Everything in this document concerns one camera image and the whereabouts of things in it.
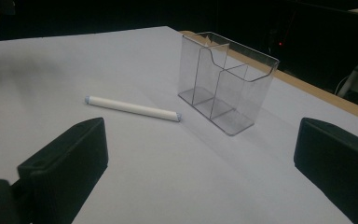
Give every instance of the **black object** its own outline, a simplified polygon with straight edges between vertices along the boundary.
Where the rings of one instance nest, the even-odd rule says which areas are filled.
[[[296,168],[358,223],[358,137],[325,121],[301,120]]]
[[[13,0],[0,0],[0,14],[5,14],[5,15],[16,14]]]
[[[103,119],[78,123],[0,179],[0,223],[72,223],[107,163]]]

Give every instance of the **white table surface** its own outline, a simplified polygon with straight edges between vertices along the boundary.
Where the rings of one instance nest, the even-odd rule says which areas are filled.
[[[229,137],[177,96],[169,27],[0,41],[0,178],[72,125],[105,120],[110,161],[74,223],[351,223],[294,166],[298,125],[358,118],[274,78],[255,126]],[[86,105],[87,95],[183,114]]]

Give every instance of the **transparent acrylic box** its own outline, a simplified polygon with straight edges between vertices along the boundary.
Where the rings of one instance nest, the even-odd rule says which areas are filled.
[[[183,35],[178,95],[235,135],[255,124],[278,64],[215,33]]]

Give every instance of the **plastic compartment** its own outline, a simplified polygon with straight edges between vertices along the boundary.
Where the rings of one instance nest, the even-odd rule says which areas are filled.
[[[278,64],[221,35],[183,35],[178,95],[235,135],[255,124]]]

